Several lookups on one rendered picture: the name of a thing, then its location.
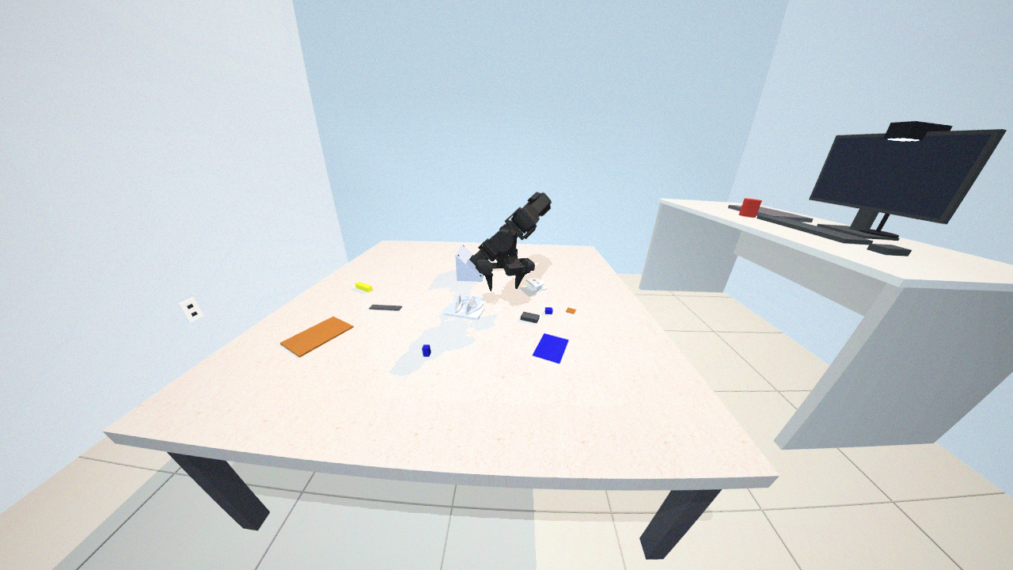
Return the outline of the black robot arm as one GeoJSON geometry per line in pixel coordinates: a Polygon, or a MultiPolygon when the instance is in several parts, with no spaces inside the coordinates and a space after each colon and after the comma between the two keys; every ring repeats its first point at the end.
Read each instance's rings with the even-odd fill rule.
{"type": "MultiPolygon", "coordinates": [[[[539,217],[543,217],[552,209],[552,202],[546,196],[545,192],[534,192],[534,195],[527,201],[528,203],[524,208],[520,207],[516,212],[511,213],[509,216],[511,220],[509,218],[504,220],[504,225],[499,228],[494,237],[486,238],[486,241],[479,245],[476,255],[472,255],[469,258],[472,263],[476,264],[478,260],[491,260],[491,262],[495,262],[497,250],[499,252],[506,252],[511,246],[517,244],[517,237],[520,237],[521,241],[522,239],[527,239],[536,229],[536,223],[540,220],[539,217]],[[525,234],[524,237],[522,236],[523,234],[525,234]]],[[[527,257],[523,257],[522,259],[518,257],[517,252],[513,252],[513,255],[509,256],[506,256],[506,253],[503,253],[502,257],[500,257],[499,266],[504,269],[506,276],[519,276],[522,271],[527,270],[528,260],[527,257]]]]}

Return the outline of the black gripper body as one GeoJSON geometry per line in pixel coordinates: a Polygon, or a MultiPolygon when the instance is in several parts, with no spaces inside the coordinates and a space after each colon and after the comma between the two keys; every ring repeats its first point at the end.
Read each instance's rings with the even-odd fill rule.
{"type": "MultiPolygon", "coordinates": [[[[489,260],[478,260],[476,262],[476,269],[477,269],[477,271],[479,273],[481,273],[481,274],[488,274],[488,273],[491,273],[493,271],[493,269],[503,269],[503,268],[501,268],[499,266],[500,257],[502,257],[503,253],[506,253],[506,256],[509,256],[509,255],[513,255],[513,252],[518,252],[518,250],[516,249],[516,246],[517,245],[511,246],[511,248],[509,250],[506,250],[506,252],[499,252],[497,250],[497,257],[496,257],[496,262],[497,263],[491,263],[491,262],[489,262],[489,260]]],[[[527,268],[526,271],[534,271],[534,269],[535,269],[534,262],[532,262],[528,257],[527,257],[527,260],[528,260],[528,268],[527,268]]]]}

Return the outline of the orange flat rectangular plate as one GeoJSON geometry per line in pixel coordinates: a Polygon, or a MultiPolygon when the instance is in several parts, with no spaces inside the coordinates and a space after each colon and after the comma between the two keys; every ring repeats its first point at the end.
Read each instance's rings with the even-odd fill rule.
{"type": "Polygon", "coordinates": [[[304,329],[292,338],[283,340],[280,344],[295,355],[302,357],[324,345],[327,340],[333,340],[352,328],[354,327],[348,322],[330,317],[329,320],[318,322],[314,327],[304,329]]]}

